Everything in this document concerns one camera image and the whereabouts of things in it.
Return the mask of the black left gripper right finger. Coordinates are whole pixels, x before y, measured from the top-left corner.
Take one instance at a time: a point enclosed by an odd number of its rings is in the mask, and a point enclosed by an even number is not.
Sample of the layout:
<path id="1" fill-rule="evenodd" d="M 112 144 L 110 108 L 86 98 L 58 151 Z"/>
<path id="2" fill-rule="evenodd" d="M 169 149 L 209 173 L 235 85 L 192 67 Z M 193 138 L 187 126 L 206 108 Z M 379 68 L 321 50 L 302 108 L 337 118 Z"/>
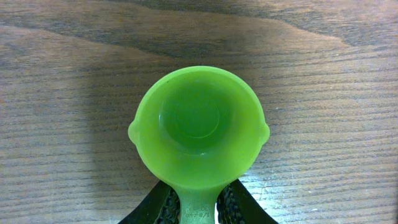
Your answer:
<path id="1" fill-rule="evenodd" d="M 221 191 L 216 209 L 220 224 L 278 224 L 238 179 Z"/>

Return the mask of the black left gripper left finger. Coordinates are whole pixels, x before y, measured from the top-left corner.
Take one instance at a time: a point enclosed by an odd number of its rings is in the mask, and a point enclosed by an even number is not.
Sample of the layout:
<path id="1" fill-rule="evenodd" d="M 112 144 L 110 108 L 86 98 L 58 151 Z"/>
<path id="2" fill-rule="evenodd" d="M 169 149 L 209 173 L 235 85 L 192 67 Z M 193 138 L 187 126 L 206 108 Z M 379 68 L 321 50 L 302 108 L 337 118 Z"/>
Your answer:
<path id="1" fill-rule="evenodd" d="M 160 180 L 118 224 L 179 224 L 179 216 L 180 200 L 177 193 Z"/>

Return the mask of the green plastic measuring scoop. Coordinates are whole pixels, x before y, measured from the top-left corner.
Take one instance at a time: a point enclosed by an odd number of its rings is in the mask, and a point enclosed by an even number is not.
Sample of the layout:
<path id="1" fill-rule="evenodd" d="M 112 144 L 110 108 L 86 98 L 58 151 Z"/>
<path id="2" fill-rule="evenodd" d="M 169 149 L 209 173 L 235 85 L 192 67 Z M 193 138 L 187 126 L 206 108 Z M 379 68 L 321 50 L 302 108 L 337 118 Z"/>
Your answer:
<path id="1" fill-rule="evenodd" d="M 218 195 L 252 166 L 270 129 L 247 83 L 194 66 L 147 91 L 128 136 L 146 167 L 176 191 L 181 222 L 213 223 Z"/>

